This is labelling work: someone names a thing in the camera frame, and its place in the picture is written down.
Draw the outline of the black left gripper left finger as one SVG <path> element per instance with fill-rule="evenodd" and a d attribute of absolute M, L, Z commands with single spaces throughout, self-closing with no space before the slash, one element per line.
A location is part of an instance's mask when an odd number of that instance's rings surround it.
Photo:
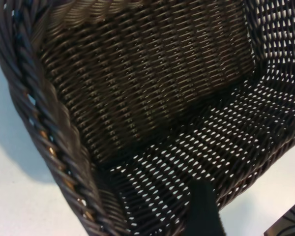
<path fill-rule="evenodd" d="M 185 236 L 224 236 L 216 196 L 212 185 L 205 180 L 193 181 Z"/>

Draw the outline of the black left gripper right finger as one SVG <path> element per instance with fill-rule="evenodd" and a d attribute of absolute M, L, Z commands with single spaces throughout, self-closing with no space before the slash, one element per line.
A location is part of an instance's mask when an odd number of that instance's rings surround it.
<path fill-rule="evenodd" d="M 263 234 L 264 236 L 295 236 L 295 205 L 284 213 Z"/>

